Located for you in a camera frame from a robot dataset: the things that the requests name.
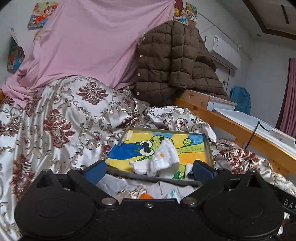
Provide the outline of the grey cloth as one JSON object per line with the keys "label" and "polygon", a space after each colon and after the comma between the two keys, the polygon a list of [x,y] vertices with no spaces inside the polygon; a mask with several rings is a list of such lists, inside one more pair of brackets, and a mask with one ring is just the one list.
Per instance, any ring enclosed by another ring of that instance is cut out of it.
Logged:
{"label": "grey cloth", "polygon": [[152,198],[162,195],[159,183],[118,178],[109,174],[106,174],[96,186],[119,202],[125,198],[140,199],[143,194],[148,194]]}

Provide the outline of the white muslin cloth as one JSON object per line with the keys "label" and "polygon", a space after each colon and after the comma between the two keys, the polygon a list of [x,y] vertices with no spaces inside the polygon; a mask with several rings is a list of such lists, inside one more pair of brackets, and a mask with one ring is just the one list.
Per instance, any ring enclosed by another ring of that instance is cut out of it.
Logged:
{"label": "white muslin cloth", "polygon": [[146,157],[141,161],[130,161],[129,164],[136,174],[167,179],[172,179],[180,168],[177,150],[168,139],[162,141],[151,158]]}

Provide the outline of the orange cloth roll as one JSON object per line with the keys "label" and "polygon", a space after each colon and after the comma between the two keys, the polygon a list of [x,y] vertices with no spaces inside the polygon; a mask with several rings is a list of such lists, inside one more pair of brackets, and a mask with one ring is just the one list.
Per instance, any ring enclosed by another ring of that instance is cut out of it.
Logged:
{"label": "orange cloth roll", "polygon": [[139,197],[139,199],[153,199],[153,197],[150,196],[150,195],[147,194],[147,193],[143,193],[143,194]]}

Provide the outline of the white wet wipe packet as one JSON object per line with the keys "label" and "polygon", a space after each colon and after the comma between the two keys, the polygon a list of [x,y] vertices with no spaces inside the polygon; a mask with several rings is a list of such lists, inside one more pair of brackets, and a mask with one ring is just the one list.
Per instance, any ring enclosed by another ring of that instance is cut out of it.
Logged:
{"label": "white wet wipe packet", "polygon": [[173,189],[169,193],[165,194],[163,199],[176,199],[177,202],[180,202],[182,196],[178,189]]}

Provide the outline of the grey tray with cartoon towel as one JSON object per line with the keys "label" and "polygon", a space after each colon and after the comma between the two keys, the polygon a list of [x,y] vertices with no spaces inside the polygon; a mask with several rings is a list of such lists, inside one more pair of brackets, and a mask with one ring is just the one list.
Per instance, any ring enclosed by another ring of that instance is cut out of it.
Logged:
{"label": "grey tray with cartoon towel", "polygon": [[107,173],[150,182],[200,186],[215,176],[202,133],[128,128],[106,159]]}

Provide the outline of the floral satin bedspread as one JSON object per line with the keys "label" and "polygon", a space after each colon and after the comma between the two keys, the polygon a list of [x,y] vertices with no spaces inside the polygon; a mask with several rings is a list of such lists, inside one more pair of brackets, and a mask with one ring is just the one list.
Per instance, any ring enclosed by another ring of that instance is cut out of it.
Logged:
{"label": "floral satin bedspread", "polygon": [[210,125],[187,108],[152,107],[128,88],[114,90],[91,77],[70,76],[42,88],[25,107],[1,101],[1,240],[19,240],[14,210],[44,169],[63,174],[106,159],[129,127],[204,133],[214,166],[236,174],[257,170],[262,178],[295,195],[295,185],[265,158],[218,139]]}

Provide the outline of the pink curtain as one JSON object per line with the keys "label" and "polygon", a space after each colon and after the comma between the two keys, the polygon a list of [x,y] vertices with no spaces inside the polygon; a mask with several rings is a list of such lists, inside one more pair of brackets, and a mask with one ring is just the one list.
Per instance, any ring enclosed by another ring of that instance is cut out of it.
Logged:
{"label": "pink curtain", "polygon": [[295,138],[295,58],[289,59],[287,84],[276,128]]}

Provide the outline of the brown quilted jacket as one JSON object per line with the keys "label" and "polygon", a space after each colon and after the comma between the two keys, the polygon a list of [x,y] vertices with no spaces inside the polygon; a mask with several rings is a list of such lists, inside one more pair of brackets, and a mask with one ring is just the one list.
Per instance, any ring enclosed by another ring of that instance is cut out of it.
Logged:
{"label": "brown quilted jacket", "polygon": [[137,54],[133,92],[141,101],[172,105],[187,89],[230,100],[194,26],[167,21],[142,36]]}

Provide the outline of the white air conditioner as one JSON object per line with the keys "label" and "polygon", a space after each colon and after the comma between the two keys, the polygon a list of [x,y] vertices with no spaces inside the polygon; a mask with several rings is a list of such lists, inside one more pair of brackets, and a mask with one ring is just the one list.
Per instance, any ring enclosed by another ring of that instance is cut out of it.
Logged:
{"label": "white air conditioner", "polygon": [[241,57],[227,42],[217,35],[205,37],[205,47],[211,56],[229,70],[238,70],[241,66]]}

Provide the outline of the pink bed sheet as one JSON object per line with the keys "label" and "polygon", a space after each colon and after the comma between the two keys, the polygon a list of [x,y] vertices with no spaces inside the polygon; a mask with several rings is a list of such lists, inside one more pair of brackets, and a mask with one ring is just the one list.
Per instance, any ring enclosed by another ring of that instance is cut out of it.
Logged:
{"label": "pink bed sheet", "polygon": [[133,83],[138,41],[169,21],[174,1],[60,1],[24,61],[1,86],[20,106],[51,81],[92,77],[120,89]]}

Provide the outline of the colourful paper kite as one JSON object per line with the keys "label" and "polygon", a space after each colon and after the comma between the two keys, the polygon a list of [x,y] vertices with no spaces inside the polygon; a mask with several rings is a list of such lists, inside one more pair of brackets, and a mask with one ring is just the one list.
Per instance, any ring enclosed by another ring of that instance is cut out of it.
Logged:
{"label": "colourful paper kite", "polygon": [[6,69],[9,73],[15,73],[25,59],[23,48],[18,44],[14,28],[10,28],[11,40]]}

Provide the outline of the wooden bed frame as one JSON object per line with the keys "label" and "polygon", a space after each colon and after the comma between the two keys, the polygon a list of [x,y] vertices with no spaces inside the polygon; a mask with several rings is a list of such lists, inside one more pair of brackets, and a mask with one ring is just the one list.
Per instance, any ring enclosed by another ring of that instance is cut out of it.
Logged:
{"label": "wooden bed frame", "polygon": [[[5,105],[13,106],[14,101],[7,96],[4,96],[1,91],[1,110]],[[246,159],[246,162],[249,163],[251,168],[251,164],[256,164],[259,162],[259,157],[255,157],[255,154],[251,154],[249,151],[243,151],[242,146],[244,143],[247,143],[247,139],[251,138],[251,146],[256,150],[267,154],[266,156],[270,158],[269,162],[272,166],[272,169],[277,173],[287,177],[289,173],[295,174],[295,156],[292,154],[288,154],[288,151],[285,151],[283,148],[278,145],[268,141],[267,138],[260,137],[259,134],[254,134],[251,137],[253,132],[243,127],[240,124],[234,123],[232,120],[228,120],[214,112],[205,110],[201,107],[197,107],[196,105],[190,104],[186,100],[177,99],[177,104],[181,104],[181,107],[189,107],[189,110],[193,110],[193,114],[197,114],[198,117],[201,117],[203,121],[208,121],[211,127],[218,127],[223,131],[233,135],[235,137],[235,144],[231,144],[230,148],[235,149],[235,147],[240,146],[239,152],[241,154],[245,153],[245,156],[250,154],[251,157]],[[19,131],[21,131],[20,117],[13,117],[10,123],[4,124],[1,122],[1,137],[16,137]],[[102,147],[101,157],[100,159],[106,160],[107,155],[111,154],[111,148],[115,146],[111,142],[107,144],[107,141],[100,140],[98,143],[99,147]],[[225,157],[226,160],[229,160],[230,170],[234,171],[234,173],[242,173],[243,166],[238,167],[239,163],[243,164],[243,161],[238,161],[239,157]],[[33,170],[33,164],[29,160],[29,157],[24,155],[24,153],[20,153],[12,161],[13,165],[13,177],[11,178],[12,184],[16,184],[17,181],[29,181],[31,183],[34,178],[37,176],[37,172]]]}

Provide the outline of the cartoon wall poster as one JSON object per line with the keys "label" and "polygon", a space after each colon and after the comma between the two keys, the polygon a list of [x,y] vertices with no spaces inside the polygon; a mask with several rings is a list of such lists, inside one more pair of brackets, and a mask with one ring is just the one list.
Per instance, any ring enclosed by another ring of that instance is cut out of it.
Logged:
{"label": "cartoon wall poster", "polygon": [[56,1],[44,1],[37,3],[30,17],[28,29],[42,28],[58,5],[59,3]]}

